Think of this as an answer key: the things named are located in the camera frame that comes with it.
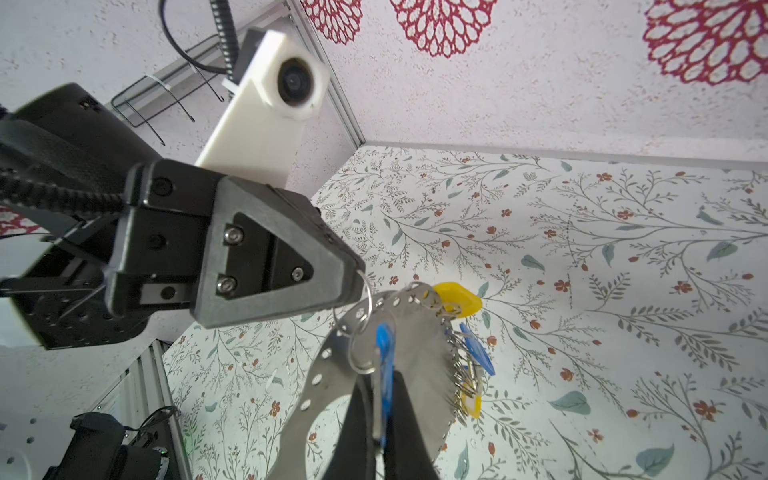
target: table surface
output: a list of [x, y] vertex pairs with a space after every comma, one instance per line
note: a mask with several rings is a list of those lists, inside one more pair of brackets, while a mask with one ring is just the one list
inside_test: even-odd
[[[460, 282], [496, 376], [442, 478], [763, 478], [766, 181], [744, 170], [360, 148], [315, 195], [376, 290]], [[205, 330], [164, 356], [196, 480], [255, 480], [329, 312]], [[304, 445], [321, 476], [346, 400]]]

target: wallpaper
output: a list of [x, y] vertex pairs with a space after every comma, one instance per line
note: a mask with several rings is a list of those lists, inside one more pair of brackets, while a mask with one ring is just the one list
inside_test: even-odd
[[768, 152], [768, 0], [301, 5], [372, 142]]
[[[376, 290], [460, 282], [495, 365], [447, 479], [768, 475], [765, 174], [363, 147], [313, 198]], [[164, 356], [196, 480], [264, 478], [329, 312]], [[323, 473], [344, 401], [302, 445]]]

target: red flower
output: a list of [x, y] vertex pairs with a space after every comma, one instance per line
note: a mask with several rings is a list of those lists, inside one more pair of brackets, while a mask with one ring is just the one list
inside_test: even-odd
[[360, 0], [301, 0], [301, 6], [315, 28], [333, 43], [346, 45], [360, 31]]
[[564, 282], [563, 280], [558, 280], [554, 283], [554, 289], [558, 292], [567, 292], [570, 286], [571, 282]]
[[645, 16], [648, 60], [663, 74], [715, 85], [768, 72], [765, 2], [656, 0]]
[[592, 429], [591, 432], [587, 431], [590, 437], [594, 440], [595, 443], [599, 443], [603, 441], [603, 435], [600, 434], [600, 430], [598, 429]]
[[683, 283], [683, 282], [677, 282], [677, 285], [672, 287], [677, 291], [677, 294], [681, 293], [688, 293], [693, 292], [694, 288], [690, 285], [690, 283]]
[[715, 407], [715, 403], [710, 400], [710, 405], [707, 405], [707, 403], [703, 400], [694, 403], [694, 408], [696, 409], [696, 413], [698, 415], [703, 416], [710, 422], [714, 422], [714, 414], [718, 413], [717, 407]]
[[432, 57], [464, 53], [491, 23], [496, 0], [390, 0], [406, 38]]
[[560, 376], [563, 377], [563, 380], [566, 382], [570, 382], [574, 379], [574, 373], [569, 369], [563, 369], [563, 371], [560, 372]]

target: green leaf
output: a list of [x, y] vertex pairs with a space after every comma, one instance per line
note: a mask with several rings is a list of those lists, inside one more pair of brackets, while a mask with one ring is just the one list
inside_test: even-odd
[[513, 332], [515, 332], [515, 335], [519, 336], [519, 337], [520, 337], [520, 338], [522, 338], [523, 340], [527, 340], [527, 341], [529, 341], [529, 342], [531, 341], [531, 340], [528, 340], [528, 337], [527, 337], [527, 336], [525, 336], [525, 334], [523, 333], [523, 331], [522, 331], [522, 330], [520, 330], [518, 327], [516, 327], [516, 326], [513, 326], [513, 327], [512, 327], [512, 331], [513, 331]]
[[538, 260], [536, 260], [534, 257], [531, 257], [530, 255], [523, 257], [523, 259], [520, 260], [520, 263], [522, 263], [523, 266], [527, 266], [528, 268], [538, 268], [542, 272], [545, 271], [544, 265], [541, 265]]
[[464, 451], [458, 456], [458, 462], [456, 463], [456, 471], [453, 473], [453, 478], [457, 480], [465, 480], [469, 473], [469, 444], [464, 442]]
[[715, 220], [712, 217], [710, 217], [706, 212], [704, 212], [704, 207], [701, 207], [699, 209], [699, 214], [696, 215], [696, 218], [700, 218], [701, 220], [704, 220], [707, 223], [711, 223], [713, 225], [722, 225], [723, 222], [719, 220]]
[[668, 449], [648, 449], [637, 454], [637, 466], [649, 477], [655, 477], [669, 465], [674, 454], [674, 445]]
[[549, 402], [549, 404], [552, 408], [560, 410], [561, 412], [589, 415], [592, 411], [592, 408], [587, 403], [587, 397], [577, 390], [568, 392], [554, 402]]
[[707, 262], [713, 258], [728, 257], [730, 254], [735, 253], [739, 248], [733, 245], [731, 242], [720, 242], [710, 250], [710, 254], [707, 255]]
[[392, 245], [397, 243], [397, 240], [400, 240], [400, 237], [402, 237], [402, 230], [397, 229], [397, 233], [395, 233], [395, 236], [392, 237]]
[[611, 266], [611, 260], [614, 259], [614, 245], [612, 243], [603, 247], [603, 258], [608, 262], [608, 266]]

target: metal plate with holes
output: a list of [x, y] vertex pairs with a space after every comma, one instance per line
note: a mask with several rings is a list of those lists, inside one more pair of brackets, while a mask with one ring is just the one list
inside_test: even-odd
[[367, 298], [339, 319], [338, 329], [331, 330], [321, 345], [307, 371], [297, 407], [283, 425], [279, 454], [267, 476], [269, 480], [306, 478], [304, 450], [295, 445], [303, 445], [315, 418], [331, 402], [352, 393], [357, 374], [349, 366], [349, 348], [358, 366], [365, 365], [373, 358], [376, 327], [392, 319], [396, 330], [395, 368], [408, 386], [427, 452], [433, 459], [437, 457], [454, 420], [452, 399], [457, 394], [452, 379], [456, 351], [446, 333], [447, 321], [452, 317], [442, 313], [439, 295], [425, 283], [414, 282], [399, 292], [380, 292], [372, 299], [373, 314], [354, 341], [345, 333], [358, 329], [368, 311]]

